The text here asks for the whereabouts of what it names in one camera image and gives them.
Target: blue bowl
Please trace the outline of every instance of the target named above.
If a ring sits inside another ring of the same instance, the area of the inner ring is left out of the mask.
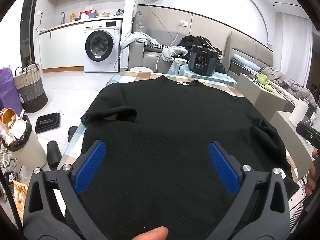
[[[98,13],[89,13],[88,16],[89,16],[89,19],[90,18],[96,18],[98,15]]]

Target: window curtain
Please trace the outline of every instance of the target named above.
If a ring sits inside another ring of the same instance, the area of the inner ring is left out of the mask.
[[[306,86],[312,57],[312,23],[309,19],[292,14],[279,13],[275,33],[282,34],[275,41],[274,66],[288,78]]]

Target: floor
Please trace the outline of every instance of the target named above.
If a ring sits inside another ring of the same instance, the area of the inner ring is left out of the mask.
[[[36,113],[27,114],[32,128],[41,115],[60,113],[60,127],[37,134],[44,150],[49,141],[58,143],[61,154],[68,146],[68,130],[78,126],[81,116],[114,73],[85,73],[83,71],[43,73],[42,82],[48,103]]]

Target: faucet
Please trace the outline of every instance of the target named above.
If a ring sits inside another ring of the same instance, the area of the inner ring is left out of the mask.
[[[64,24],[64,11],[61,13],[61,15],[63,14],[63,22],[61,22],[61,24]]]

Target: black slipper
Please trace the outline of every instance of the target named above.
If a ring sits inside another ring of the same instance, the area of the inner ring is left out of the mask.
[[[71,127],[69,128],[69,131],[68,131],[68,142],[71,141],[71,139],[72,139],[72,137],[73,137],[73,135],[75,134],[75,132],[76,132],[77,129],[78,129],[77,126],[71,126]]]
[[[56,141],[50,141],[47,144],[47,160],[50,170],[55,171],[61,160],[61,152]]]

